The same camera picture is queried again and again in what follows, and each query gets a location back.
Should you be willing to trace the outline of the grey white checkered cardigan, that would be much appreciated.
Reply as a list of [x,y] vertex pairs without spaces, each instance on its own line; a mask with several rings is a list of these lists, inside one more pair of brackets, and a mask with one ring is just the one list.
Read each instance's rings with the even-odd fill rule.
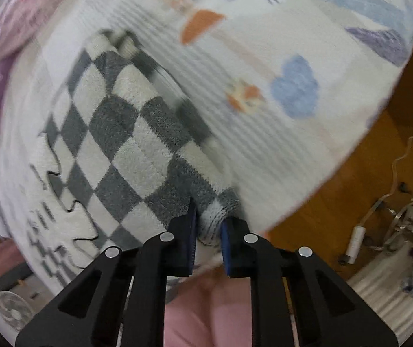
[[130,32],[86,41],[30,159],[27,237],[60,291],[104,249],[142,246],[194,203],[194,267],[219,260],[239,201],[220,145]]

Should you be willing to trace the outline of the white floor fan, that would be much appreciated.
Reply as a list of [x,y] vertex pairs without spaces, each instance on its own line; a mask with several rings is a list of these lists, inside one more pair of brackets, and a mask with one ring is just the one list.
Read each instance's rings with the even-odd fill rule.
[[0,316],[16,331],[23,329],[35,316],[26,300],[11,291],[0,291]]

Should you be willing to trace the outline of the white power strip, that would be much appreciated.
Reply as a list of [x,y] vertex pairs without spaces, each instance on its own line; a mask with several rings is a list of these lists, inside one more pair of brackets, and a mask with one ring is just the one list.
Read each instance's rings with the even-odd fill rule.
[[352,265],[358,257],[363,244],[366,229],[364,226],[355,226],[352,230],[349,245],[344,253],[345,261]]

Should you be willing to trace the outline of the patterned white bed sheet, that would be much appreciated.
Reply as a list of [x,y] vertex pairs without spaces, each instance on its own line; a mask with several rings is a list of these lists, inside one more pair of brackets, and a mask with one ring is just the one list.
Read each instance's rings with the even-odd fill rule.
[[413,0],[62,0],[17,58],[0,122],[0,204],[28,243],[30,159],[86,41],[130,32],[219,143],[262,232],[343,163],[389,99],[413,48]]

